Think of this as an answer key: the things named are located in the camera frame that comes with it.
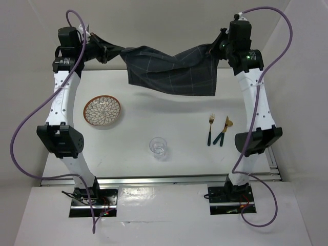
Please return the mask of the dark checked cloth napkin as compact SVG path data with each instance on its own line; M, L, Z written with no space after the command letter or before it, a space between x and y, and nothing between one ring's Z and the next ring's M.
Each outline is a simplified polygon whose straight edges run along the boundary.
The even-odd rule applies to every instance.
M182 96L215 96L219 60L203 44L174 56L148 46L125 48L128 83L158 92Z

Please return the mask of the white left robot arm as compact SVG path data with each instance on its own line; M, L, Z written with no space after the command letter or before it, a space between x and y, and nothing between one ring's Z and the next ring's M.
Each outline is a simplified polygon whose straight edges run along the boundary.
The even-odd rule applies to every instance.
M108 43L94 33L81 40L74 27L59 29L58 39L60 46L52 65L56 95L45 124L38 126L36 132L47 150L73 174L77 197L96 204L101 199L101 191L83 156L84 137L73 127L73 108L85 62L96 59L105 64L116 57L122 47Z

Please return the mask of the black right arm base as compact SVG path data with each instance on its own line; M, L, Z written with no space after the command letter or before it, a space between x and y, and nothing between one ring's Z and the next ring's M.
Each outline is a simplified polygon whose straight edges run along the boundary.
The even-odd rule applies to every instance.
M203 196L209 201L211 215L231 215L244 213L257 213L251 186L243 186L241 191L235 193L229 190L228 185L208 187Z

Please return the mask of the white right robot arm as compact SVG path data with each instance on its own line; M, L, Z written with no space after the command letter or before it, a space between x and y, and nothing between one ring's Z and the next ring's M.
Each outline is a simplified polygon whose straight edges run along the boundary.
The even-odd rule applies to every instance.
M235 135L240 153L226 178L223 194L228 201L240 201L249 191L250 174L265 149L282 136L282 128L273 120L263 82L264 64L259 50L250 48L250 32L220 30L210 54L227 60L237 78L244 100L247 131Z

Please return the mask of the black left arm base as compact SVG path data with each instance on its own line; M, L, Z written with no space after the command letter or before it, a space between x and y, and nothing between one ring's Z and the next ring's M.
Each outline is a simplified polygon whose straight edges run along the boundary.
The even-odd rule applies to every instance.
M78 195L76 191L65 192L71 199L70 205L70 218L86 218L92 217L90 204L87 198ZM98 198L92 197L91 199L95 217L116 217L117 215L117 202L118 202L118 188L100 189Z

